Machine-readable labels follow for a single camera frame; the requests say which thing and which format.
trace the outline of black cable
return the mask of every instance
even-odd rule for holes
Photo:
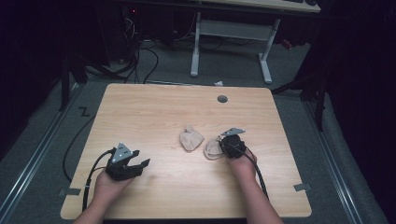
[[[92,174],[95,172],[97,169],[96,165],[98,162],[107,154],[112,154],[116,151],[116,149],[113,147],[112,149],[106,151],[100,157],[96,160],[95,164],[91,168],[90,174],[88,175],[87,182],[85,183],[85,189],[84,189],[84,197],[82,199],[82,211],[84,211],[87,208],[87,202],[88,202],[88,194],[90,193],[90,186],[91,186],[91,180],[92,180]]]
[[[65,165],[65,161],[66,161],[66,157],[67,154],[70,151],[70,148],[73,146],[74,142],[77,140],[78,136],[81,134],[81,132],[88,126],[88,124],[96,117],[96,115],[93,115],[92,118],[90,118],[85,124],[84,126],[82,126],[81,129],[79,129],[78,133],[76,133],[76,135],[74,136],[73,140],[71,141],[71,143],[69,144],[69,146],[67,147],[66,152],[64,153],[64,159],[62,161],[62,168],[64,170],[64,176],[66,177],[66,179],[71,183],[72,182],[72,178],[70,178],[69,174],[66,172],[66,165]]]
[[[260,171],[260,168],[259,168],[259,166],[257,165],[257,162],[255,162],[253,159],[251,159],[251,157],[249,157],[249,155],[248,155],[246,152],[239,150],[239,148],[234,147],[233,145],[231,145],[231,144],[228,143],[228,142],[226,142],[226,144],[229,145],[230,147],[232,147],[233,149],[235,149],[235,150],[241,152],[242,154],[244,154],[244,156],[246,156],[247,159],[250,160],[251,163],[253,163],[254,168],[256,169],[257,175],[259,176],[260,185],[262,186],[262,192],[265,194],[265,196],[267,197],[267,199],[269,199],[268,193],[267,193],[267,188],[265,187],[264,180],[262,179],[262,172]]]
[[[146,84],[146,81],[148,80],[148,78],[149,78],[149,76],[151,75],[151,73],[154,72],[154,70],[157,68],[158,61],[159,61],[158,55],[157,55],[154,51],[152,51],[151,49],[145,49],[145,50],[148,50],[148,51],[150,51],[151,53],[153,53],[154,56],[155,56],[156,59],[157,59],[157,62],[155,63],[155,65],[154,65],[154,67],[151,69],[151,71],[146,75],[145,79],[143,80],[143,84]]]

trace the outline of hand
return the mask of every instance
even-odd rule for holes
[[[245,153],[251,159],[257,161],[257,157],[250,150],[246,150]],[[227,159],[227,162],[230,164],[233,175],[239,182],[251,180],[255,181],[256,169],[253,163],[245,155],[242,155],[242,157],[238,159]]]
[[[122,181],[113,180],[105,171],[102,171],[96,178],[95,192],[92,203],[100,204],[108,208],[120,197],[122,192],[128,187],[134,179]]]

